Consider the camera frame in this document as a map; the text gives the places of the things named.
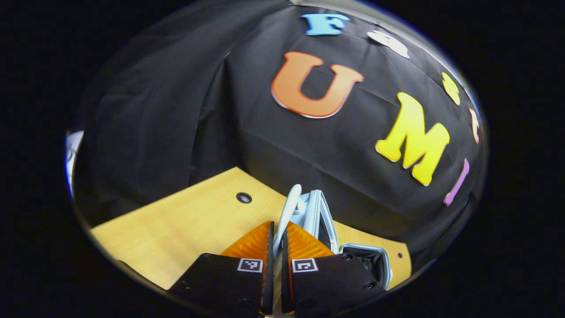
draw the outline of letter m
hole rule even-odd
[[[406,141],[404,161],[402,167],[410,168],[420,158],[420,163],[412,168],[412,176],[424,186],[432,182],[435,171],[445,146],[449,144],[449,133],[447,129],[436,123],[425,132],[424,110],[420,103],[406,93],[398,93],[400,100],[400,113],[385,140],[379,140],[375,144],[378,153],[396,162],[400,159],[400,147]]]

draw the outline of orange letter u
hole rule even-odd
[[[288,52],[284,57],[286,62],[273,81],[271,93],[279,105],[305,117],[325,118],[337,113],[353,84],[364,79],[359,72],[334,64],[330,68],[335,76],[328,91],[321,99],[313,100],[302,93],[302,83],[312,68],[322,65],[324,61],[301,52]]]

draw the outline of wooden table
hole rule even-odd
[[[239,202],[239,192],[249,194],[252,201]],[[200,254],[219,254],[266,221],[274,221],[276,229],[285,200],[284,195],[235,167],[98,225],[92,234],[112,257],[169,289]],[[340,245],[356,243],[387,251],[393,270],[388,289],[410,276],[410,254],[404,243],[336,221],[334,225]]]

